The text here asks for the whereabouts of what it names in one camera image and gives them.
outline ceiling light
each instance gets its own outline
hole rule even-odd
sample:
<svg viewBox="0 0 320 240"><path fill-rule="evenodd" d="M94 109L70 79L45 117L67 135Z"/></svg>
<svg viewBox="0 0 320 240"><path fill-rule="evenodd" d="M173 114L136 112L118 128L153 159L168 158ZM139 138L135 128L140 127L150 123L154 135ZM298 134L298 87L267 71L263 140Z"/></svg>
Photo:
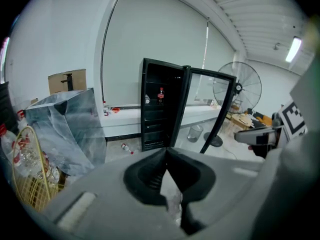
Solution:
<svg viewBox="0 0 320 240"><path fill-rule="evenodd" d="M294 37L292 44L291 44L291 48L289 50L289 53L287 55L287 57L285 58L286 62L292 62L292 60L294 59L294 57L296 56L297 52L299 51L299 48L301 46L302 40L299 37Z"/></svg>

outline red bottle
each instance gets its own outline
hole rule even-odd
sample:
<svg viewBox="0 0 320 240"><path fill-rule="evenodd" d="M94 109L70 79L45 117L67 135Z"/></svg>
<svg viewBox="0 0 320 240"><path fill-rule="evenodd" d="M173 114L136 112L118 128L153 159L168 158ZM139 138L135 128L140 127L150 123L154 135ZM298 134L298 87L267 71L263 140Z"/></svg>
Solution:
<svg viewBox="0 0 320 240"><path fill-rule="evenodd" d="M156 103L158 105L163 105L164 104L164 97L165 97L165 92L162 87L160 87L160 92L158 93L157 101Z"/></svg>

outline clear plastic bag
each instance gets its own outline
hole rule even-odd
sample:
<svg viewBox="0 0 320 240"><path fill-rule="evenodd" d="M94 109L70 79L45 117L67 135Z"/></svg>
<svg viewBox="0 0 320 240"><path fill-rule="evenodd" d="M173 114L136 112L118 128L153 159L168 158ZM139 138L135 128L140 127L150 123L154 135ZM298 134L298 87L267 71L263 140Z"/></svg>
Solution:
<svg viewBox="0 0 320 240"><path fill-rule="evenodd" d="M48 159L70 176L88 173L106 158L106 140L93 89L60 92L26 110Z"/></svg>

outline fan base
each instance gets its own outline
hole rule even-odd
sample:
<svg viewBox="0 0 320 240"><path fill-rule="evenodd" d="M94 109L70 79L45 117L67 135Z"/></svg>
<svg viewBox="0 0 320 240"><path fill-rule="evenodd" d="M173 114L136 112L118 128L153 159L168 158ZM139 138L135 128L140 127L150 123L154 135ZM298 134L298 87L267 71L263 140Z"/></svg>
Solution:
<svg viewBox="0 0 320 240"><path fill-rule="evenodd" d="M210 132L206 132L206 133L203 135L203 138L207 141L209 135L210 135ZM211 146L214 146L214 147L216 147L216 148L219 148L219 147L222 146L223 143L224 143L224 142L223 142L222 138L220 138L219 136L215 136L215 137L213 138L213 140L210 142L210 145L211 145Z"/></svg>

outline cardboard box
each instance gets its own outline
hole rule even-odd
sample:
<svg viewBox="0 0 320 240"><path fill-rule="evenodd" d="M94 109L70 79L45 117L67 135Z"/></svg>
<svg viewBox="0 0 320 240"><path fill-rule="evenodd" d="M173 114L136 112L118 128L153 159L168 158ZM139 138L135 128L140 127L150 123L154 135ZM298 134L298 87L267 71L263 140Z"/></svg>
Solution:
<svg viewBox="0 0 320 240"><path fill-rule="evenodd" d="M65 74L72 74L72 84L74 90L87 89L86 70L77 69L48 76L50 94L68 91L68 83L61 82L67 79Z"/></svg>

